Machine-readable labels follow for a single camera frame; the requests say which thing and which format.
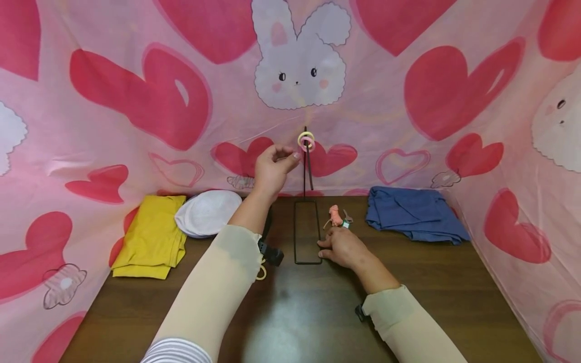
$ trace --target white cap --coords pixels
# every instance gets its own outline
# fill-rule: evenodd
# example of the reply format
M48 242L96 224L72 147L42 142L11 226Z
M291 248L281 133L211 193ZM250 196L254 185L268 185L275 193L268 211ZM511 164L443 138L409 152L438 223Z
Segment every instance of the white cap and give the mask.
M231 191L207 191L187 201L175 214L175 223L193 238L218 234L228 224L242 198Z

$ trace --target finger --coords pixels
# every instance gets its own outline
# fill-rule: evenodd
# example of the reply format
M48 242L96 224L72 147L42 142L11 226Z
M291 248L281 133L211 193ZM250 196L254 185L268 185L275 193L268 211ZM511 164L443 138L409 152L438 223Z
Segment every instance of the finger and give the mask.
M294 154L292 154L292 155L290 155L282 160L278 160L277 165L280 165L281 168L283 169L283 172L285 174L288 174L291 170L296 168L297 165L299 165L299 161L300 161L300 154L294 153Z
M273 161L276 161L276 157L277 157L277 146L276 145L270 145L269 147L266 148L265 151L262 152L262 154L260 154L259 157L264 157L266 159L272 159Z
M294 150L290 146L282 146L280 144L275 144L274 153L272 154L272 160L277 161L279 159L284 159L289 155L292 155Z
M292 155L294 152L295 150L290 146L277 145L277 156L279 159Z
M328 249L331 248L331 239L325 239L324 241L317 241L317 244L319 245L319 247L322 247L324 249Z
M336 233L337 231L340 231L341 227L331 227L328 231L327 231L327 239L329 239L333 233Z
M320 250L319 257L333 261L335 255L333 254L333 250Z

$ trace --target beige arm sleeve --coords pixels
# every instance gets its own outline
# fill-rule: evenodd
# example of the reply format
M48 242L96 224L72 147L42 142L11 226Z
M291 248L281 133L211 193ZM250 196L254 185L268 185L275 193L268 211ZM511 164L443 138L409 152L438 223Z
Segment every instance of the beige arm sleeve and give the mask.
M400 363L466 363L458 348L405 287L369 295L363 312Z
M153 341L182 338L217 362L224 332L260 269L259 238L244 227L224 227L189 274Z

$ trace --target pink tent wall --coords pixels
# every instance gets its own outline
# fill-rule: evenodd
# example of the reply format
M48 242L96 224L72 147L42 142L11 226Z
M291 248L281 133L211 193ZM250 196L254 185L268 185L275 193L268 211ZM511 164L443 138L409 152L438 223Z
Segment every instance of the pink tent wall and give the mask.
M144 195L248 192L307 125L314 195L441 189L539 353L581 361L581 2L323 4L0 0L3 360L58 362Z

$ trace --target wooden table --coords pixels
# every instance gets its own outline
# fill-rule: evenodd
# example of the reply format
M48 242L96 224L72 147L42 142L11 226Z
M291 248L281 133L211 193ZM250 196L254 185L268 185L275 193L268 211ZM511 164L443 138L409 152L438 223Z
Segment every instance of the wooden table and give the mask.
M346 209L355 220L351 230L469 362L541 361L470 243L420 243L378 232L365 223L366 197L316 199L321 227L329 206ZM353 273L326 261L293 263L294 200L281 198L272 207L267 242L286 257L280 267L267 266L267 279L250 289L224 336L220 362L396 362L373 326L353 312L365 298ZM299 213L297 234L301 258L316 260L313 213ZM209 244L187 241L186 256L165 281L109 277L61 362L139 362Z

